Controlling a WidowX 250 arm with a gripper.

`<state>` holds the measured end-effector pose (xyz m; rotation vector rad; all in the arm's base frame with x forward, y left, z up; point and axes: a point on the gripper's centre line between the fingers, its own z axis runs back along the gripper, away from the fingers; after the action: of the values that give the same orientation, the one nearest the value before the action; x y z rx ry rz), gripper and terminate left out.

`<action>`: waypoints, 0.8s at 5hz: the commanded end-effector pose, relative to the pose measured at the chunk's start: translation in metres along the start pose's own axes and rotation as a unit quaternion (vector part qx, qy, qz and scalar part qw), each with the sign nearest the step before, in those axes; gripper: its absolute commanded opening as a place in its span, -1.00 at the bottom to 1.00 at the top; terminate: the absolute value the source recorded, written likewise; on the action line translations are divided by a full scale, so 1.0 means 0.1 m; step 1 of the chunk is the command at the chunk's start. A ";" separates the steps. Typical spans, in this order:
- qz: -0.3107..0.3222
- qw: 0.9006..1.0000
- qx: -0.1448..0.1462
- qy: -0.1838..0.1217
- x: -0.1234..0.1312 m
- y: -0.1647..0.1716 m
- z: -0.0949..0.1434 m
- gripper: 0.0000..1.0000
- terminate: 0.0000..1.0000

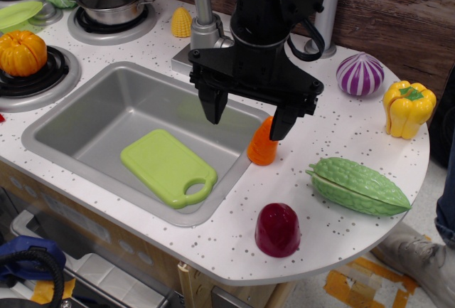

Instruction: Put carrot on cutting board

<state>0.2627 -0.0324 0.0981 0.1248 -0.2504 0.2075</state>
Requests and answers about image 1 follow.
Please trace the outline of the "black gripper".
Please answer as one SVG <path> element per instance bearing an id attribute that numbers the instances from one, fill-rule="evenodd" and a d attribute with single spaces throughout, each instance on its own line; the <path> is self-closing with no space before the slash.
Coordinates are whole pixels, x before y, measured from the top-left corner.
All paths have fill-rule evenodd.
<path id="1" fill-rule="evenodd" d="M 269 139 L 283 140 L 299 115 L 312 115 L 323 84 L 293 64 L 284 45 L 250 46 L 237 41 L 228 48 L 193 49 L 188 54 L 191 82 L 205 117 L 218 124 L 228 94 L 276 106 Z"/>

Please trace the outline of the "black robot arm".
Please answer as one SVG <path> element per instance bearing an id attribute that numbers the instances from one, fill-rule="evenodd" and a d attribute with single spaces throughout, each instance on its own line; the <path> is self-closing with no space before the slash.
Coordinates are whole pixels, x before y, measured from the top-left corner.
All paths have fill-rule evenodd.
<path id="1" fill-rule="evenodd" d="M 237 0 L 226 37 L 210 0 L 195 0 L 196 18 L 188 54 L 190 81 L 208 121 L 217 124 L 234 94 L 274 105 L 273 141 L 285 138 L 295 121 L 311 115 L 323 83 L 293 64 L 314 61 L 325 43 L 310 22 L 323 0 Z"/>

